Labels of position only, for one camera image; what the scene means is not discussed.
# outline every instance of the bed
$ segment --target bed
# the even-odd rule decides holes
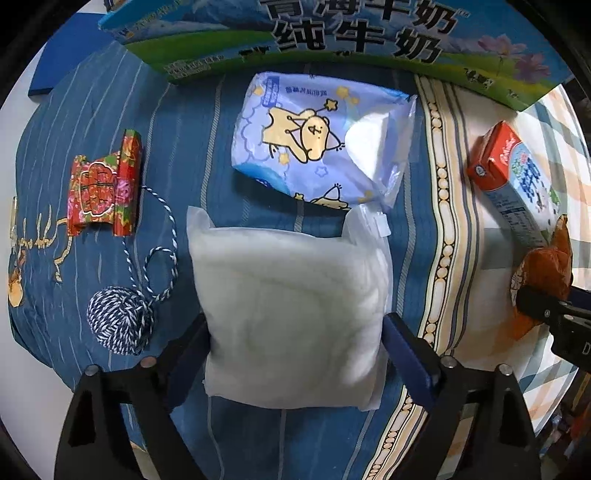
[[[589,153],[562,87],[516,114],[409,72],[345,64],[276,69],[377,83],[419,96],[418,141],[387,214],[393,310],[438,353],[451,353],[466,366],[511,364],[539,431],[576,369],[550,352],[551,336],[543,326],[519,342],[509,340],[509,281],[524,252],[467,180],[465,161],[476,137],[500,119],[515,128],[569,214],[574,284],[590,288]],[[8,271],[9,282],[18,280],[15,287],[23,297],[9,313],[17,342],[71,389],[89,364],[116,370],[135,365],[141,356],[158,355],[195,318],[199,302],[184,233],[188,205],[205,208],[216,226],[340,235],[343,212],[289,198],[232,169],[234,121],[254,73],[244,69],[173,86],[113,43],[78,65],[31,118],[17,153],[17,247]],[[110,228],[87,228],[68,238],[64,221],[73,157],[94,159],[116,150],[125,128],[142,135],[142,182],[170,205],[178,230],[178,281],[171,298],[157,307],[154,334],[141,356],[109,353],[86,321],[95,292],[131,286],[121,240]],[[142,194],[137,234],[127,242],[132,262],[141,267],[151,248],[170,242],[165,211]],[[169,272],[165,256],[151,262],[155,291],[167,285]],[[426,417],[391,365],[381,408],[369,412],[255,408],[208,398],[202,379],[203,373],[172,418],[212,479],[387,478]],[[144,447],[133,409],[124,407],[124,412],[131,440]],[[453,472],[457,453],[452,448],[441,478]]]

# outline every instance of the blue plastic package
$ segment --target blue plastic package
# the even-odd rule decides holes
[[[298,200],[348,210],[394,204],[408,163],[416,96],[306,74],[252,79],[232,166]]]

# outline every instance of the orange bag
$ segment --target orange bag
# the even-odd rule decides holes
[[[511,301],[514,312],[511,336],[515,340],[519,340],[541,323],[517,310],[515,298],[519,287],[531,285],[560,300],[566,300],[569,296],[573,252],[566,223],[566,215],[561,215],[556,223],[550,246],[528,252],[511,277]]]

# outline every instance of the twisted string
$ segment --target twisted string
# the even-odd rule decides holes
[[[178,277],[177,230],[173,213],[166,201],[160,198],[155,191],[146,185],[142,185],[141,188],[151,193],[164,206],[171,223],[173,247],[172,249],[165,247],[151,249],[142,267],[143,281],[138,273],[138,284],[136,284],[134,265],[131,262],[131,255],[125,239],[123,239],[123,250],[132,288],[110,286],[96,292],[90,299],[86,310],[90,329],[101,345],[119,355],[139,355],[148,345],[155,322],[153,307],[170,297]],[[148,277],[148,264],[157,252],[168,254],[172,260],[170,283],[160,294],[154,294]]]

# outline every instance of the white pillow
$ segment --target white pillow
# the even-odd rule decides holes
[[[212,336],[208,395],[266,408],[379,407],[392,280],[376,218],[383,226],[381,212],[355,207],[347,238],[326,239],[212,228],[205,210],[189,207],[195,285]]]

